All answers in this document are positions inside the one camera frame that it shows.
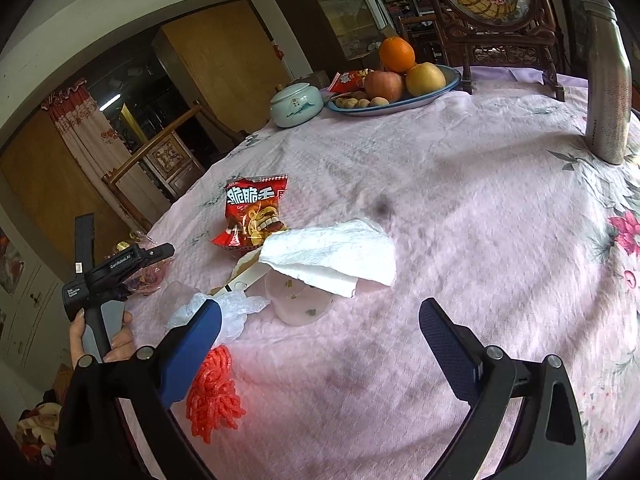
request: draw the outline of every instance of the red snack bag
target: red snack bag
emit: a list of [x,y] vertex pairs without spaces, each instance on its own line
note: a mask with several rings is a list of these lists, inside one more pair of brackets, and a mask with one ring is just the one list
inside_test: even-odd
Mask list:
[[278,218],[278,199],[288,175],[239,178],[226,183],[226,229],[211,243],[229,249],[255,249],[271,233],[285,229]]
[[338,72],[334,80],[329,85],[329,92],[357,92],[364,88],[364,78],[373,70],[365,68],[363,70],[351,70],[350,72]]

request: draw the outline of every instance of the crumpled plastic bag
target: crumpled plastic bag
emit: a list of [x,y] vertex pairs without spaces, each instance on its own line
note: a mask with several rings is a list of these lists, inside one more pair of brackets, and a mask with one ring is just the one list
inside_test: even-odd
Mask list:
[[225,292],[215,298],[198,292],[194,294],[188,304],[181,306],[169,318],[166,324],[166,332],[177,326],[186,325],[206,300],[214,300],[219,304],[222,311],[220,334],[218,334],[211,348],[238,339],[242,330],[244,330],[247,314],[260,312],[271,303],[270,300],[261,296],[248,298],[244,292]]

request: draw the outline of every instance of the plate with blue rim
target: plate with blue rim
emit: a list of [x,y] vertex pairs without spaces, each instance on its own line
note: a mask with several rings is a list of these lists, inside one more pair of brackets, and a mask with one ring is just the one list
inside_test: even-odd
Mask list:
[[443,86],[443,88],[441,88],[440,90],[436,90],[435,92],[429,92],[428,94],[418,97],[403,99],[384,106],[369,106],[367,108],[338,108],[334,103],[335,98],[332,98],[330,101],[328,101],[326,106],[327,108],[329,108],[329,110],[352,117],[374,117],[380,115],[395,114],[396,112],[402,112],[404,110],[411,110],[412,108],[419,108],[421,106],[428,105],[441,95],[453,90],[456,86],[458,86],[460,80],[462,79],[460,72],[458,72],[456,69],[446,65],[436,66],[444,74],[446,84]]

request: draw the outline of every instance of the red string bundle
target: red string bundle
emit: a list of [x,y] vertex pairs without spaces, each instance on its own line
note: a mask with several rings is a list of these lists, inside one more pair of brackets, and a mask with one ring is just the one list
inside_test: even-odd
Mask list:
[[191,421],[191,434],[201,436],[206,444],[211,444],[211,430],[217,430],[221,420],[237,430],[234,418],[246,414],[230,375],[231,354],[226,346],[220,345],[209,351],[191,384],[187,418]]

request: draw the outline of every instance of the floral curtain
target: floral curtain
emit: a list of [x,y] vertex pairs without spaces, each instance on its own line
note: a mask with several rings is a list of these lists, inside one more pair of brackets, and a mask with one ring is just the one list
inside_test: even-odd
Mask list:
[[[98,110],[84,83],[81,79],[69,88],[53,92],[43,101],[42,108],[49,112],[69,151],[98,193],[127,225],[139,229],[102,182],[103,175],[119,168],[130,157],[129,150]],[[169,201],[138,165],[122,177],[118,186],[151,223],[169,209]]]

